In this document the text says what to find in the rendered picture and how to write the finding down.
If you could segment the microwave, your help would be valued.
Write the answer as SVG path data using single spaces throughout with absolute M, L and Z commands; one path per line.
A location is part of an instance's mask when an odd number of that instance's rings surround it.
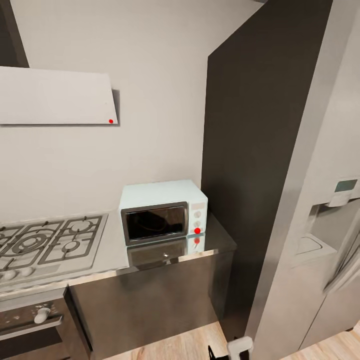
M 208 197 L 191 180 L 124 185 L 118 214 L 127 246 L 206 231 Z

